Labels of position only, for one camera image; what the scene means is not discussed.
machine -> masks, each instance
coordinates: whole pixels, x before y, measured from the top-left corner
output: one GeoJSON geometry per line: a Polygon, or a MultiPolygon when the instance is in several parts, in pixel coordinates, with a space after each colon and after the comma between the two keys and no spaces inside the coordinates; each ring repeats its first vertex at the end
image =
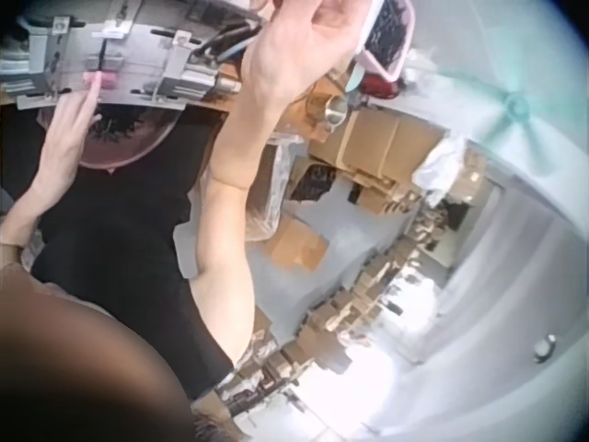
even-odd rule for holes
{"type": "Polygon", "coordinates": [[[183,110],[236,94],[223,74],[262,18],[225,1],[54,0],[34,3],[9,30],[0,84],[20,110],[54,106],[103,71],[102,103],[183,110]]]}

woman's arm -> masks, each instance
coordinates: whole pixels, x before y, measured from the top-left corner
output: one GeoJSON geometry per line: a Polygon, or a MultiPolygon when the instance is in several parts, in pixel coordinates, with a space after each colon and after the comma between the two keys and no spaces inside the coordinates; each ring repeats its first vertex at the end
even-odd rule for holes
{"type": "Polygon", "coordinates": [[[39,171],[0,226],[0,268],[19,262],[20,251],[29,244],[39,218],[62,199],[74,182],[84,139],[96,120],[100,81],[98,74],[88,92],[60,98],[41,150],[39,171]]]}
{"type": "Polygon", "coordinates": [[[35,195],[29,191],[8,212],[0,226],[0,270],[20,262],[20,253],[29,244],[43,215],[39,207],[35,195]]]}
{"type": "Polygon", "coordinates": [[[369,0],[284,0],[245,55],[243,88],[214,144],[191,282],[209,332],[236,362],[248,348],[254,288],[246,200],[262,150],[288,103],[355,48],[369,0]]]}

metal clamp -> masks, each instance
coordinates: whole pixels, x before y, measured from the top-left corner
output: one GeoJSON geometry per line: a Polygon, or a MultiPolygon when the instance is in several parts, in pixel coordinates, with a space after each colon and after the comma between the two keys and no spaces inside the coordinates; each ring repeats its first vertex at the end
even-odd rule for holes
{"type": "Polygon", "coordinates": [[[142,2],[143,0],[112,0],[103,30],[94,33],[93,36],[115,40],[127,37],[142,2]]]}
{"type": "Polygon", "coordinates": [[[191,42],[192,34],[178,30],[172,41],[162,80],[155,97],[177,97],[201,100],[215,85],[217,71],[203,65],[191,64],[189,59],[198,45],[191,42]]]}

hand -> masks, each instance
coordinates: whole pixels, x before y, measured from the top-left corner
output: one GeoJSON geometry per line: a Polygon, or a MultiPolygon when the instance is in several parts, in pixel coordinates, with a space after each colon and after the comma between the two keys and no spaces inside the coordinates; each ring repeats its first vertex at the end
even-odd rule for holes
{"type": "Polygon", "coordinates": [[[246,51],[244,88],[262,105],[288,105],[354,51],[370,5],[371,0],[283,0],[246,51]]]}
{"type": "Polygon", "coordinates": [[[39,171],[30,188],[43,212],[56,205],[74,182],[88,129],[100,118],[94,116],[94,111],[101,81],[98,72],[89,91],[63,95],[55,108],[41,150],[39,171]]]}

brown cardboard box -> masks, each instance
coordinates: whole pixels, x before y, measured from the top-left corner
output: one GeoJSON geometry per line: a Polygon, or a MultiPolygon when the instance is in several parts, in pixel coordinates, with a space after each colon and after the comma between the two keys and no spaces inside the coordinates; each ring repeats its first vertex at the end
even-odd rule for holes
{"type": "Polygon", "coordinates": [[[261,341],[264,339],[266,332],[272,326],[272,322],[268,319],[268,317],[264,314],[261,309],[256,306],[256,311],[254,315],[254,331],[252,333],[251,339],[254,341],[261,341]]]}
{"type": "Polygon", "coordinates": [[[309,325],[316,330],[331,330],[333,323],[338,321],[340,312],[329,302],[322,304],[309,313],[309,325]]]}
{"type": "Polygon", "coordinates": [[[343,154],[343,162],[354,169],[383,178],[385,158],[398,124],[399,118],[389,112],[361,109],[343,154]]]}
{"type": "Polygon", "coordinates": [[[374,303],[380,298],[380,296],[383,293],[385,293],[386,289],[387,289],[387,287],[385,285],[377,283],[377,284],[373,285],[372,287],[370,287],[364,296],[367,299],[369,299],[370,302],[374,303]]]}
{"type": "Polygon", "coordinates": [[[258,364],[256,364],[255,362],[248,362],[239,369],[237,374],[243,379],[249,379],[260,370],[261,366],[259,366],[258,364]]]}
{"type": "Polygon", "coordinates": [[[376,318],[378,318],[378,315],[380,315],[381,311],[382,310],[380,306],[374,306],[370,309],[370,311],[368,311],[368,313],[366,313],[366,318],[369,321],[375,320],[376,318]]]}
{"type": "Polygon", "coordinates": [[[352,294],[355,297],[364,295],[370,287],[368,285],[362,284],[360,281],[356,281],[356,284],[352,287],[352,294]]]}
{"type": "Polygon", "coordinates": [[[296,342],[305,353],[313,355],[319,367],[338,375],[343,374],[352,363],[335,333],[330,331],[315,331],[304,326],[296,342]]]}
{"type": "Polygon", "coordinates": [[[390,261],[385,255],[377,254],[360,273],[358,282],[367,287],[371,287],[382,279],[385,273],[390,269],[390,261]]]}
{"type": "Polygon", "coordinates": [[[401,237],[388,251],[387,257],[397,266],[405,265],[405,262],[412,258],[419,257],[417,242],[408,236],[401,237]]]}
{"type": "Polygon", "coordinates": [[[293,375],[293,366],[281,352],[271,355],[264,366],[269,367],[279,378],[287,379],[293,375]]]}
{"type": "Polygon", "coordinates": [[[412,183],[413,172],[442,140],[444,131],[406,114],[362,109],[343,155],[352,169],[400,183],[412,183]]]}
{"type": "Polygon", "coordinates": [[[313,356],[306,353],[296,341],[285,345],[281,353],[297,370],[299,367],[310,366],[314,360],[313,356]]]}
{"type": "Polygon", "coordinates": [[[300,264],[315,271],[327,252],[329,243],[309,225],[284,214],[278,230],[264,247],[274,263],[290,269],[300,264]]]}
{"type": "Polygon", "coordinates": [[[309,155],[321,159],[338,169],[347,170],[348,167],[342,159],[357,118],[358,112],[353,111],[348,121],[337,128],[325,143],[311,141],[308,148],[309,155]]]}
{"type": "Polygon", "coordinates": [[[444,131],[409,115],[398,116],[398,128],[382,167],[384,177],[412,183],[412,175],[444,137],[444,131]]]}
{"type": "Polygon", "coordinates": [[[335,307],[338,311],[343,311],[350,307],[353,301],[353,294],[348,292],[347,290],[340,290],[335,296],[331,299],[331,305],[335,307]]]}
{"type": "Polygon", "coordinates": [[[372,308],[373,303],[365,296],[358,296],[353,299],[352,305],[360,312],[360,316],[363,316],[368,310],[370,310],[370,308],[372,308]]]}

